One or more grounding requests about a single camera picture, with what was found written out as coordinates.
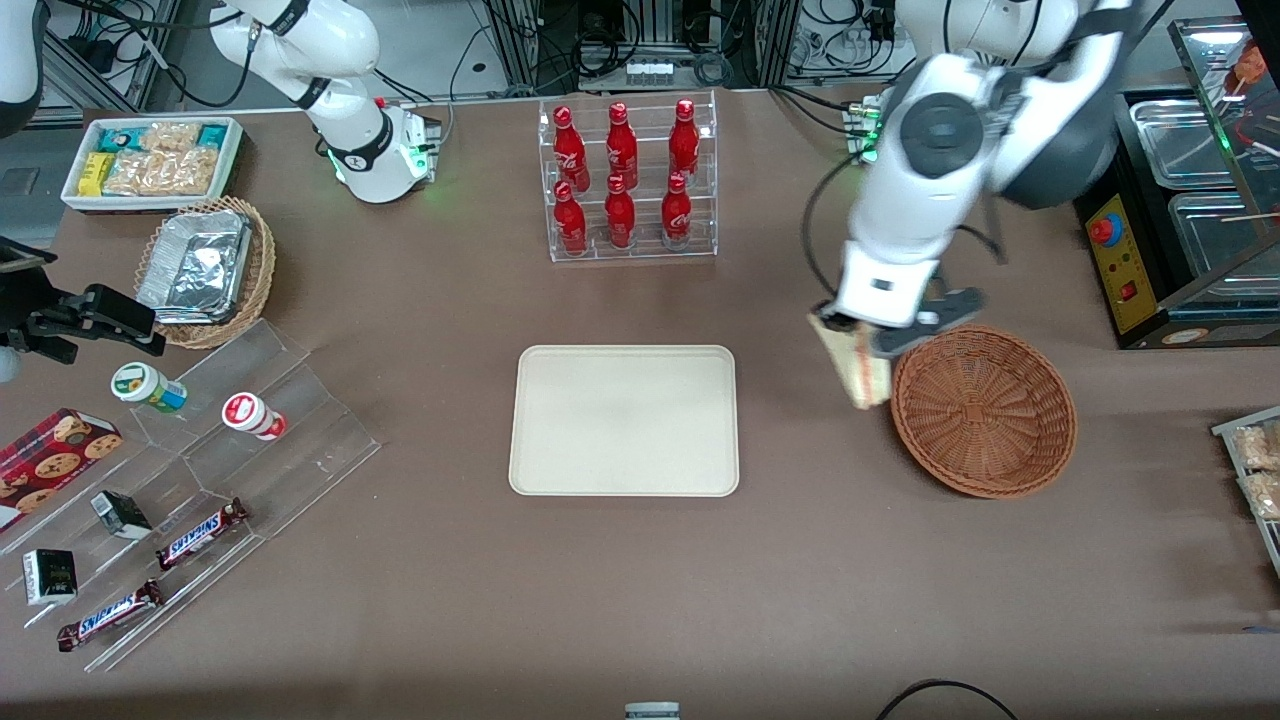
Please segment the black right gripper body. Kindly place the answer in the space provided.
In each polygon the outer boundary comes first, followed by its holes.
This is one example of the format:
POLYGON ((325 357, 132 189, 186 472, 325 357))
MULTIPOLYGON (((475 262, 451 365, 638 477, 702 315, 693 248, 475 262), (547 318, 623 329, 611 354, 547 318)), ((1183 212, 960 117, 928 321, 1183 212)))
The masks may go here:
POLYGON ((52 324, 63 329, 74 325, 61 307, 70 295, 58 290, 47 278, 45 266, 58 260, 47 250, 35 249, 10 238, 1 240, 1 347, 10 354, 37 354, 55 363, 70 365, 78 346, 59 333, 37 334, 33 320, 54 311, 52 324))

